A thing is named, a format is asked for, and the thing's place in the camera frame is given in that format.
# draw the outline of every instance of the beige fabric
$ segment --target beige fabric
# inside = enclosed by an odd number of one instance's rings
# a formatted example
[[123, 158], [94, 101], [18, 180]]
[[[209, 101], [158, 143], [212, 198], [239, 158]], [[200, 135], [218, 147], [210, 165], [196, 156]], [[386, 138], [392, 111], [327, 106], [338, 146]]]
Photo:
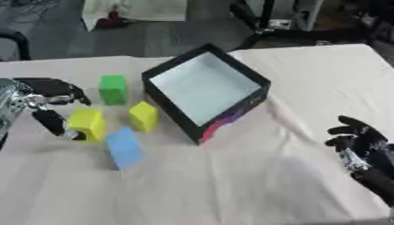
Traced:
[[[25, 112], [0, 153], [0, 224], [305, 224], [389, 215], [354, 182], [325, 130], [345, 114], [394, 137], [394, 71], [362, 45], [233, 53], [271, 79], [268, 100], [209, 142], [195, 146], [163, 113], [137, 134], [146, 157], [125, 171], [103, 144], [53, 137]], [[84, 87], [107, 131], [127, 126], [144, 99], [140, 74], [167, 59], [126, 56], [0, 63], [4, 77], [59, 77]], [[130, 82], [128, 106], [104, 107], [105, 74]], [[68, 115], [74, 107], [57, 107]]]

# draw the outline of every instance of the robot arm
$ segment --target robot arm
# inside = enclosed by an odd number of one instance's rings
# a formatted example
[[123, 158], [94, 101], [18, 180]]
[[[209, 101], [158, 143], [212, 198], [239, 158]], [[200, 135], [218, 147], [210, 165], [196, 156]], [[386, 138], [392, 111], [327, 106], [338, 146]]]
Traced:
[[74, 141], [85, 140], [84, 133], [69, 129], [60, 114], [47, 108], [48, 105], [67, 105], [75, 100], [91, 105], [80, 88], [59, 79], [0, 78], [0, 149], [9, 129], [26, 108], [33, 110], [33, 117], [52, 134]]
[[325, 144], [335, 147], [350, 176], [394, 207], [393, 144], [380, 132], [359, 120], [339, 116], [344, 124], [328, 130], [336, 135]]

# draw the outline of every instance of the floor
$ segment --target floor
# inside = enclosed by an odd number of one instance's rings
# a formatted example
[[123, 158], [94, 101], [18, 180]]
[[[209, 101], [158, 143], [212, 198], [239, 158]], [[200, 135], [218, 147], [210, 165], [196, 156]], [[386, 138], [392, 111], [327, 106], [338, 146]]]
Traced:
[[230, 15], [231, 2], [189, 0], [186, 22], [139, 22], [126, 28], [90, 33], [85, 31], [80, 18], [83, 0], [61, 0], [58, 6], [43, 13], [40, 21], [31, 18], [32, 23], [14, 22], [9, 20], [10, 15], [4, 17], [8, 19], [5, 26], [29, 37], [34, 59], [108, 55], [158, 57], [182, 54], [207, 42], [224, 50], [238, 46], [251, 31]]

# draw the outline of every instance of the blue cube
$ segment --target blue cube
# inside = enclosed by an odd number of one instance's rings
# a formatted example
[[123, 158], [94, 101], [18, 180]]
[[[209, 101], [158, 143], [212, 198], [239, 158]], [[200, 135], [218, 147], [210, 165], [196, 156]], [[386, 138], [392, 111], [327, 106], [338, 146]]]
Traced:
[[130, 127], [124, 127], [106, 137], [106, 146], [119, 170], [142, 159], [142, 149]]

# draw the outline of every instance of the open box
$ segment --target open box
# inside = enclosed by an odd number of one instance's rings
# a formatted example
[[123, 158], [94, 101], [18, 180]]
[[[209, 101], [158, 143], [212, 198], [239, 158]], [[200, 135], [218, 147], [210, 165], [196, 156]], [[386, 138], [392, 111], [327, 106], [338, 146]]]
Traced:
[[271, 82], [207, 44], [142, 73], [145, 91], [200, 144], [266, 99]]

